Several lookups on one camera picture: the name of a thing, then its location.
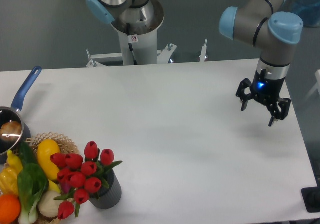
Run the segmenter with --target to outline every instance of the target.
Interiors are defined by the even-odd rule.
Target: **blue pan handle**
[[[39,74],[41,73],[42,68],[40,66],[35,66],[29,76],[26,78],[18,92],[16,93],[13,102],[11,104],[11,108],[14,110],[22,110],[22,107],[24,105],[25,97],[29,91],[29,89],[32,87],[36,79],[38,78]]]

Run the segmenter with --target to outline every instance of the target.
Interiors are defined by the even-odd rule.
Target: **orange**
[[[0,224],[9,224],[19,217],[21,204],[15,195],[0,196]]]

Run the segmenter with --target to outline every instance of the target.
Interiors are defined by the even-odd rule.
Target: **gray vase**
[[[111,170],[106,176],[104,176],[108,182],[110,188],[107,189],[104,186],[98,191],[99,199],[90,196],[89,201],[99,209],[113,208],[121,199],[122,189],[120,183],[115,175],[114,170]]]

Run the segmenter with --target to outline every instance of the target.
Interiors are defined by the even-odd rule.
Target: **woven basket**
[[[38,134],[36,137],[28,138],[26,140],[26,142],[29,143],[30,147],[32,148],[35,156],[37,156],[39,144],[46,139],[51,139],[58,143],[62,154],[80,153],[75,143],[72,140],[70,140],[67,136],[64,136],[63,134],[49,132]],[[19,156],[18,151],[14,151],[13,153]],[[47,218],[39,213],[38,220],[35,222],[35,224],[58,224],[59,222],[60,220],[58,218]]]

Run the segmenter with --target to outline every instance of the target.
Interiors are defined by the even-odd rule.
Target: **red tulip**
[[[74,213],[74,211],[75,211],[74,205],[70,201],[65,200],[59,206],[58,219],[59,220],[66,219],[72,213]]]
[[[51,162],[53,162],[58,168],[62,169],[67,166],[66,155],[61,153],[56,153],[50,156]]]
[[[71,173],[69,168],[64,168],[61,171],[59,171],[58,175],[56,176],[56,179],[60,183],[65,183],[67,181],[68,174]]]
[[[66,177],[66,183],[73,188],[81,188],[85,185],[86,176],[79,171],[71,172]]]
[[[98,156],[98,153],[99,153],[98,146],[94,141],[90,141],[84,149],[85,157],[91,160],[96,159]]]
[[[78,204],[83,204],[89,200],[89,193],[85,189],[78,189],[74,193],[74,200]]]
[[[93,161],[87,161],[82,164],[81,166],[81,172],[85,174],[86,176],[91,176],[92,174],[95,174],[97,171],[97,164]]]
[[[102,182],[100,179],[96,177],[91,177],[85,181],[84,189],[88,191],[88,193],[96,193],[100,190]]]
[[[115,160],[115,154],[110,149],[105,149],[101,152],[101,163],[105,166],[110,165]]]
[[[72,188],[72,186],[69,185],[67,182],[64,182],[64,183],[60,182],[60,186],[61,186],[63,193],[65,193],[65,194],[69,193]]]
[[[71,154],[65,155],[65,163],[72,170],[80,169],[83,161],[84,161],[84,158],[79,154],[71,153]]]

